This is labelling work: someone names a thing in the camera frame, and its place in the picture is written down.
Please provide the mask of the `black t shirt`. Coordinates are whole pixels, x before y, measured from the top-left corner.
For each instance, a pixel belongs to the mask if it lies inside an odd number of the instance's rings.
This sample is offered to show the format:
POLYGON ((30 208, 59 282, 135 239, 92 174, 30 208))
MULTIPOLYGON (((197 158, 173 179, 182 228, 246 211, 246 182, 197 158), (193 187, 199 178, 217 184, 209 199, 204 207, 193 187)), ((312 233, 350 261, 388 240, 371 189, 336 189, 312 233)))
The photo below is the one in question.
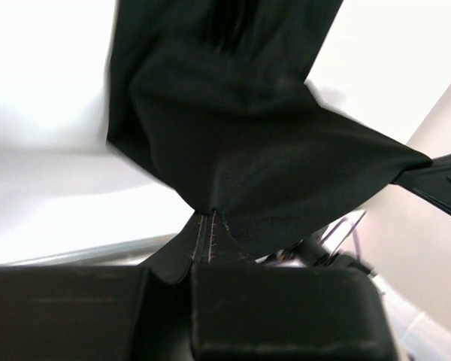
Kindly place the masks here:
POLYGON ((324 108, 305 79, 339 1, 121 1, 107 139, 253 258, 430 159, 324 108))

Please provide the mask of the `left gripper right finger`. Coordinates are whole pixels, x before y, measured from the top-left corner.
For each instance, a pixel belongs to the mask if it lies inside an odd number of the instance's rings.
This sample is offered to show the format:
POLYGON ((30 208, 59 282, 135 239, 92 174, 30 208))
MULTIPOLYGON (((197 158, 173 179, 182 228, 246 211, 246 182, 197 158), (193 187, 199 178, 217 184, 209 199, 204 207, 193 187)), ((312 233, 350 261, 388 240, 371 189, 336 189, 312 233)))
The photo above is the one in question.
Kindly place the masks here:
POLYGON ((207 218, 201 250, 202 265, 256 264, 256 261, 231 236, 218 211, 207 218))

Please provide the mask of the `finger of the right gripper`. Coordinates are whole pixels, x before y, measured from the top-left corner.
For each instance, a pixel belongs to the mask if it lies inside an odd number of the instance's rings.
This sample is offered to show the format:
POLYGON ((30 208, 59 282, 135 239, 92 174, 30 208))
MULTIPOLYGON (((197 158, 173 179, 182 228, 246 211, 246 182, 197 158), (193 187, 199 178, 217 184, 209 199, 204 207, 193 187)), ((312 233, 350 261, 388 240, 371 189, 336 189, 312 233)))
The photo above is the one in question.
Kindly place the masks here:
POLYGON ((430 166, 401 173, 393 182, 451 216, 451 154, 430 166))

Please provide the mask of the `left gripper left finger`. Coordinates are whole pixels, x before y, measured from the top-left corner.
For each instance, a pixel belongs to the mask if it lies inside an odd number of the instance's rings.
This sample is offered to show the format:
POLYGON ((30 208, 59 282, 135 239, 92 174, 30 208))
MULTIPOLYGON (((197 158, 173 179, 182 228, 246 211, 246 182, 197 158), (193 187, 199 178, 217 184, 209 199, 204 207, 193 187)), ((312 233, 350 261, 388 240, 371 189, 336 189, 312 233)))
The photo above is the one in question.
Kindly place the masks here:
POLYGON ((178 284, 186 277, 198 243, 199 231, 206 217, 194 213, 182 230, 148 257, 144 264, 162 282, 178 284))

